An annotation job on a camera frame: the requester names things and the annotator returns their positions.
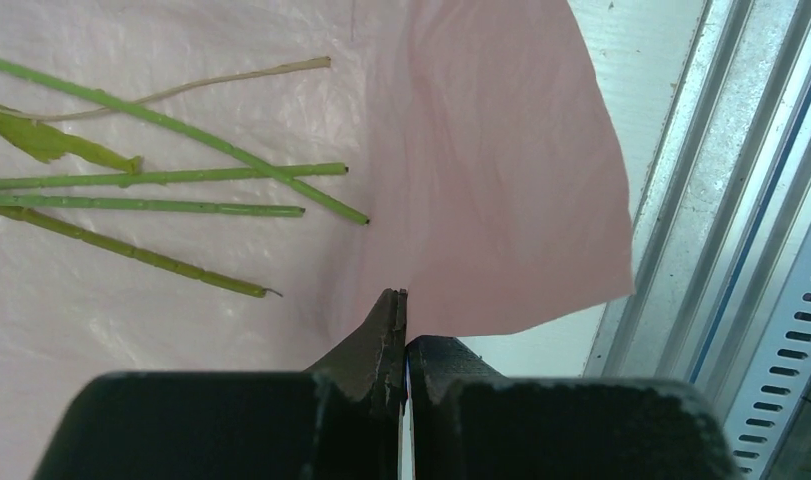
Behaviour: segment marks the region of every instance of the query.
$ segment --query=green stem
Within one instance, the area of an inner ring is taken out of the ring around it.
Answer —
[[[130,245],[115,238],[91,232],[77,225],[35,212],[34,210],[19,207],[0,207],[0,215],[16,221],[26,222],[51,232],[74,238],[76,240],[81,240],[82,242],[89,243],[90,245],[99,247],[103,250],[133,258],[147,265],[167,270],[172,273],[177,273],[178,275],[182,275],[187,278],[199,280],[215,287],[259,298],[264,297],[268,291],[278,294],[278,292],[270,290],[269,288],[264,288],[260,285],[255,285],[254,283],[237,280],[219,273],[204,270],[190,265],[189,263],[175,260],[150,250],[135,247],[134,245]]]
[[[269,164],[259,157],[256,157],[248,151],[235,147],[231,143],[217,137],[216,135],[205,132],[204,130],[188,125],[162,113],[154,112],[140,105],[126,102],[125,100],[109,95],[101,90],[85,88],[80,85],[55,78],[51,75],[32,70],[22,65],[8,62],[7,60],[3,60],[1,58],[0,71],[18,78],[39,83],[46,87],[65,92],[70,95],[77,96],[81,99],[88,100],[114,110],[119,110],[120,112],[125,112],[141,120],[162,126],[182,135],[186,135],[187,137],[197,140],[211,148],[240,160],[241,162],[249,165],[263,174],[271,176],[273,179],[287,185],[299,194],[314,200],[320,205],[345,218],[359,224],[369,223],[369,218],[358,210],[355,210],[345,203],[321,192],[320,190],[317,190],[301,180],[293,178],[290,174],[282,172],[277,167]]]
[[[344,175],[349,169],[343,163],[318,163],[314,165],[291,165],[279,167],[296,177],[311,175]],[[252,168],[221,168],[212,170],[178,170],[174,172],[144,172],[138,175],[59,175],[51,177],[0,178],[0,190],[21,188],[83,187],[95,185],[116,185],[128,187],[140,184],[213,182],[222,180],[245,180],[248,178],[269,178]]]
[[[200,88],[207,85],[215,85],[217,83],[235,82],[238,80],[247,80],[250,78],[265,77],[268,75],[281,75],[283,73],[298,72],[301,70],[313,70],[315,68],[328,68],[328,67],[331,67],[330,57],[317,57],[312,58],[310,60],[305,60],[303,62],[285,63],[283,65],[268,68],[266,70],[256,70],[254,72],[239,73],[237,75],[227,75],[224,77],[196,80],[195,82],[185,83],[184,85],[180,85],[178,87],[173,87],[168,90],[164,90],[162,92],[154,93],[152,95],[149,95],[148,97],[132,100],[131,103],[144,104],[149,102],[157,102],[158,100],[163,100],[165,98],[178,95],[179,93],[183,93],[188,90],[192,90],[194,88]],[[26,118],[28,120],[36,120],[38,122],[63,122],[67,120],[82,120],[85,118],[98,117],[108,113],[113,113],[114,111],[110,108],[97,108],[95,110],[88,110],[86,112],[65,113],[63,115],[42,115],[25,112],[13,113],[12,111],[6,108],[2,108],[0,106],[0,112],[11,113],[15,117]]]
[[[2,195],[0,207],[97,208],[104,210],[148,210],[152,212],[217,213],[256,217],[301,217],[302,207],[289,205],[247,205],[242,203],[182,202],[137,198],[90,198],[46,195]]]

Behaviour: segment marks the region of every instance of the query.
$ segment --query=pink sheet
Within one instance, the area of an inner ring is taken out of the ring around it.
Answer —
[[[368,80],[372,224],[350,329],[524,330],[632,293],[620,146],[565,0],[414,0]]]

